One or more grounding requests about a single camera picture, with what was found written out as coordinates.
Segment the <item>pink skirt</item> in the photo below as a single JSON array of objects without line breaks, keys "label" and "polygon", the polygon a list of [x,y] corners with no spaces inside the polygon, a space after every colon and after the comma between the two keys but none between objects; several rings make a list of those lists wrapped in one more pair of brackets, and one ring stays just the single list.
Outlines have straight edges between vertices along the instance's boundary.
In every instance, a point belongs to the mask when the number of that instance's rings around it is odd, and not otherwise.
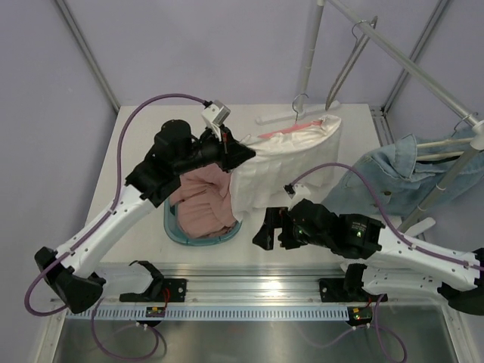
[{"label": "pink skirt", "polygon": [[189,238],[220,237],[235,227],[229,173],[210,164],[185,173],[180,181],[170,204],[177,207],[178,226]]}]

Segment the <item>white pleated skirt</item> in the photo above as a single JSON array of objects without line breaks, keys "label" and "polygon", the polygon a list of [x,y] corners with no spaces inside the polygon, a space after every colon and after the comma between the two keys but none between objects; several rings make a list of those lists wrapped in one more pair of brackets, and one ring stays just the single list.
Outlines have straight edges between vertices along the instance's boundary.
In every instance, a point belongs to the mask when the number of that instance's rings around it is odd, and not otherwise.
[{"label": "white pleated skirt", "polygon": [[264,209],[284,193],[284,186],[310,169],[338,159],[343,121],[323,115],[310,123],[260,136],[247,135],[241,144],[255,157],[231,172],[231,211],[241,221]]}]

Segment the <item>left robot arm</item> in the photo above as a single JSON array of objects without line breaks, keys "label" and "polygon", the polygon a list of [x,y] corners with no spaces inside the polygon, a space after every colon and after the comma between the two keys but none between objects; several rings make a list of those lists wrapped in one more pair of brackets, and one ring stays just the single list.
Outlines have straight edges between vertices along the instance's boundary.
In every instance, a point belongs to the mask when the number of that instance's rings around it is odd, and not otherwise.
[{"label": "left robot arm", "polygon": [[99,262],[135,224],[162,205],[181,185],[180,177],[216,164],[229,172],[256,152],[235,140],[227,127],[217,136],[205,129],[200,138],[181,119],[164,123],[145,158],[117,188],[112,205],[73,239],[34,256],[40,276],[73,313],[84,312],[105,296],[154,302],[163,298],[163,273],[147,261],[100,270]]}]

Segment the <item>grey clothes hanger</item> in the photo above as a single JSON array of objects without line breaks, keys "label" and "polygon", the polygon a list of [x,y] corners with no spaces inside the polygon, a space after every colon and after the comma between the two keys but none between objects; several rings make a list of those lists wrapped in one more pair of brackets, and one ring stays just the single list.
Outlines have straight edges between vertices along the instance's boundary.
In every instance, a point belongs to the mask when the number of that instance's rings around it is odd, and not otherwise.
[{"label": "grey clothes hanger", "polygon": [[341,71],[338,73],[334,83],[330,87],[330,91],[327,94],[327,99],[324,105],[324,109],[328,111],[332,104],[335,102],[338,92],[343,86],[343,83],[346,81],[348,75],[352,71],[353,67],[355,66],[357,60],[360,58],[361,53],[366,48],[370,38],[369,36],[362,33],[360,36],[355,34],[356,25],[354,25],[351,29],[351,34],[355,39],[355,43],[353,48],[350,52],[349,57],[347,58],[346,62],[344,63]]}]

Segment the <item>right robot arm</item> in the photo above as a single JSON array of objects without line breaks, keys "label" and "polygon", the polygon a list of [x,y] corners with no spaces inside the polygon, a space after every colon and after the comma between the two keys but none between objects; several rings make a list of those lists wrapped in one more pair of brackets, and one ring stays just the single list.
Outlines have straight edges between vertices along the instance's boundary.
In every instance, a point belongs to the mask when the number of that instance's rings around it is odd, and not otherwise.
[{"label": "right robot arm", "polygon": [[348,266],[343,281],[350,299],[367,293],[441,296],[450,307],[469,315],[483,314],[483,251],[462,252],[400,234],[359,214],[337,215],[303,199],[292,208],[265,212],[253,244],[272,250],[312,245],[343,257]]}]

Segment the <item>pink clothes hanger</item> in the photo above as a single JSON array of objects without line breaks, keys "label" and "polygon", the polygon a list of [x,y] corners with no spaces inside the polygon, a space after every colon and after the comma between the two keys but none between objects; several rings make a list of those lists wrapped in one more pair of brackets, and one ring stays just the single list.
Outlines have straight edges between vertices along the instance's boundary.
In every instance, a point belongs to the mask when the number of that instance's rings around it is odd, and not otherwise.
[{"label": "pink clothes hanger", "polygon": [[256,117],[256,125],[271,127],[271,131],[262,134],[261,137],[269,138],[277,133],[284,134],[304,128],[305,124],[301,126],[300,123],[307,117],[315,116],[318,119],[325,111],[325,106],[322,104],[305,106],[303,101],[308,97],[306,93],[299,93],[291,103],[291,111]]}]

